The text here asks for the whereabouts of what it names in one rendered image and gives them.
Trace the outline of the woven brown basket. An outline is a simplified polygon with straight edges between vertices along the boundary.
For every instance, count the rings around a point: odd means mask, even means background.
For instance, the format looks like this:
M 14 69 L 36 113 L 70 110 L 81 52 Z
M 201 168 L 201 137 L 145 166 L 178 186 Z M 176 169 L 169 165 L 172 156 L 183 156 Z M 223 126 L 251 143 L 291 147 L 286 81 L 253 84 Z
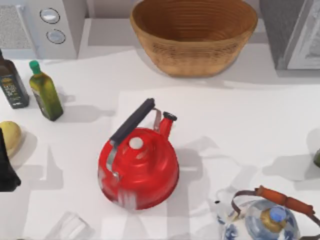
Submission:
M 141 0 L 129 19 L 160 71 L 191 78 L 227 69 L 258 23 L 255 9 L 244 0 Z

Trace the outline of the green oil bottle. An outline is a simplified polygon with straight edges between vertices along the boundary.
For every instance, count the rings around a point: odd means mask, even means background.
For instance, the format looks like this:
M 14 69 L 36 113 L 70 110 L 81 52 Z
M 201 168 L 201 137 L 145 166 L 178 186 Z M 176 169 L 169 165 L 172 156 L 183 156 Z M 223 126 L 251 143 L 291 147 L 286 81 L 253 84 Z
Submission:
M 42 72 L 37 60 L 29 62 L 32 76 L 29 85 L 42 115 L 54 122 L 64 113 L 54 82 L 50 76 Z

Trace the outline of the microwave knob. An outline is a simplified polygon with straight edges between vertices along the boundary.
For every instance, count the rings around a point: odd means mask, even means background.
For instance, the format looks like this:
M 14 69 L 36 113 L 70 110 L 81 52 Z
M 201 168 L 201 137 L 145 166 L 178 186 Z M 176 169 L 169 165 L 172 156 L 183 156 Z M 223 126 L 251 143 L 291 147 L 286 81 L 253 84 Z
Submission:
M 58 29 L 53 29 L 46 33 L 47 39 L 56 45 L 63 44 L 66 41 L 66 35 Z
M 40 18 L 47 24 L 56 24 L 60 21 L 60 14 L 54 8 L 45 8 L 39 12 Z

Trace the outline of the clear glass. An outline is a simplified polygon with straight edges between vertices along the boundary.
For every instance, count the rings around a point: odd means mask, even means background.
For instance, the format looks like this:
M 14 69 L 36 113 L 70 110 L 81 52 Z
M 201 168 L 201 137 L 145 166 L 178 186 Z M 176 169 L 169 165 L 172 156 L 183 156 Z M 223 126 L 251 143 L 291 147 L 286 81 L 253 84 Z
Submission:
M 67 211 L 44 240 L 90 240 L 95 230 L 77 213 Z

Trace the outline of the blue and white teapot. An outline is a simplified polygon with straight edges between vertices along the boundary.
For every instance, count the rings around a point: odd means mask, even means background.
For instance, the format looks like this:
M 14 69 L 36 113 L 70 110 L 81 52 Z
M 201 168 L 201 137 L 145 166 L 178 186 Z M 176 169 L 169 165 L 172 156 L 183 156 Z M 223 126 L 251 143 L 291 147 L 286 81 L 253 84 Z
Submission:
M 302 236 L 294 212 L 320 227 L 312 205 L 259 186 L 237 191 L 230 201 L 214 202 L 220 240 L 320 240 L 320 234 Z

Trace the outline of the yellow round fruit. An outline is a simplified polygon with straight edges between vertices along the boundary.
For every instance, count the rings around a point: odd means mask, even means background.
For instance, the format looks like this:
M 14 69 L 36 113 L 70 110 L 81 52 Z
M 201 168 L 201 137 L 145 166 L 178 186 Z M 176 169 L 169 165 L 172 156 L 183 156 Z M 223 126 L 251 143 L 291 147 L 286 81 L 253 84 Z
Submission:
M 7 155 L 11 157 L 20 145 L 22 130 L 20 126 L 13 121 L 0 122 L 0 128 L 2 129 Z

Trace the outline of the dark bottle with label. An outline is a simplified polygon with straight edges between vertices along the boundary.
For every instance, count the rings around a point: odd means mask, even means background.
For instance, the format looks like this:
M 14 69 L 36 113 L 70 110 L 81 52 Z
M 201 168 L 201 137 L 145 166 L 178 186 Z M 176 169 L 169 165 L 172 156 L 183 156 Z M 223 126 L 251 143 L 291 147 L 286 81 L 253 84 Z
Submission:
M 13 109 L 29 106 L 30 99 L 15 64 L 0 49 L 0 87 Z

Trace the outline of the pale microwave oven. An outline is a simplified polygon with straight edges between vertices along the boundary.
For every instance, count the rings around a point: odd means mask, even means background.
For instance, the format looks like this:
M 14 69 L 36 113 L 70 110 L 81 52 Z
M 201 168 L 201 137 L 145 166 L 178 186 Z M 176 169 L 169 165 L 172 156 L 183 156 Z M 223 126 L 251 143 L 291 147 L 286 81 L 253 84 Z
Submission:
M 53 8 L 60 20 L 48 24 L 40 10 Z M 86 0 L 0 0 L 0 49 L 7 59 L 77 59 L 85 19 Z M 46 33 L 58 29 L 66 40 L 51 43 Z

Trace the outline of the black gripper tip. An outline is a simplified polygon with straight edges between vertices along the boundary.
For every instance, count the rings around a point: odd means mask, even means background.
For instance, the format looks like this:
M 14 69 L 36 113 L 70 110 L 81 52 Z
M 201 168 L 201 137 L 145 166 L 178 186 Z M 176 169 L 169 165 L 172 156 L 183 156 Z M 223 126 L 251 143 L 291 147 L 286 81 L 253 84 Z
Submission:
M 3 131 L 0 128 L 0 193 L 13 192 L 21 183 L 9 161 Z

